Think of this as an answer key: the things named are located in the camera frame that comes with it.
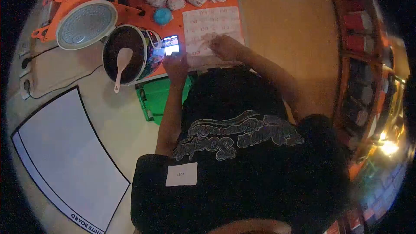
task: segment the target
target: dark background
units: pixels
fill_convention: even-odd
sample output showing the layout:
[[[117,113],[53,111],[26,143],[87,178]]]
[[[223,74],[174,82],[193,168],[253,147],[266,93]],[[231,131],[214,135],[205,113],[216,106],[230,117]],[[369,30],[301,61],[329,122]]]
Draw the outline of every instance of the dark background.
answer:
[[[8,147],[4,145],[5,100],[10,61],[20,30],[36,0],[1,0],[1,233],[43,233],[31,213],[13,170]],[[391,31],[403,38],[411,66],[416,74],[416,0],[379,0]],[[374,233],[414,233],[416,207],[416,174],[411,167],[392,208]]]

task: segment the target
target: electrical outlet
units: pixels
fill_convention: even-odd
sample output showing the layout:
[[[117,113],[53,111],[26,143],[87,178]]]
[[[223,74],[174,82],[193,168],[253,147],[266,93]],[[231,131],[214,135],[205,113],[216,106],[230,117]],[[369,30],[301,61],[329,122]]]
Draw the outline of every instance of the electrical outlet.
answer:
[[[19,45],[19,58],[30,53],[30,43],[31,40],[26,39]]]
[[[27,81],[29,82],[29,90],[34,88],[33,85],[33,76],[28,73],[26,75],[24,75],[23,77],[20,78],[20,86],[19,86],[19,91],[20,91],[20,95],[22,96],[23,100],[27,100],[30,95],[29,92],[27,91],[27,89],[24,88],[24,83]]]
[[[20,58],[20,63],[22,63],[26,58],[30,58],[30,55],[24,55],[23,58]],[[26,65],[26,68],[22,69],[20,74],[19,74],[19,78],[22,78],[23,76],[25,76],[26,74],[28,74],[30,71],[32,70],[32,62],[28,62],[28,64]]]

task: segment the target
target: glowing light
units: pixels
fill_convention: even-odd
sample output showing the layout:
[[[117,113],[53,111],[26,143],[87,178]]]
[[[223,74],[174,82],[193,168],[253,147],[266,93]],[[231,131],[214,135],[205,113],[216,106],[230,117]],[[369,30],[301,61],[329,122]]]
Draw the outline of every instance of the glowing light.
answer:
[[[390,156],[398,151],[398,146],[392,141],[385,141],[384,144],[380,146],[380,148],[382,149],[382,152],[387,156]]]

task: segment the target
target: hand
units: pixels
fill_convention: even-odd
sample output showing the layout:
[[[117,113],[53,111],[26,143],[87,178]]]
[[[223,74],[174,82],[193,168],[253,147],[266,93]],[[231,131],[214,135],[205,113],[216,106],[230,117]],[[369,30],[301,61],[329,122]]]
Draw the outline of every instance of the hand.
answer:
[[[224,61],[242,61],[242,57],[249,50],[236,39],[227,35],[216,36],[208,47]]]
[[[189,69],[186,54],[173,52],[171,56],[165,56],[163,66],[168,73],[171,85],[179,89],[183,88]]]

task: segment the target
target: green tray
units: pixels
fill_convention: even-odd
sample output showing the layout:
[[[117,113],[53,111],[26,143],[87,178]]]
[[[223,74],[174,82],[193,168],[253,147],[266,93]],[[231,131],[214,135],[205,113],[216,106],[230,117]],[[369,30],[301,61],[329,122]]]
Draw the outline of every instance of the green tray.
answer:
[[[136,89],[141,109],[143,110],[146,121],[153,121],[160,125],[163,112],[165,110],[166,101],[168,100],[169,87],[171,81],[168,78],[151,81],[139,85]],[[182,103],[188,97],[188,92],[192,86],[191,77],[187,77],[185,81],[184,92],[182,94]]]

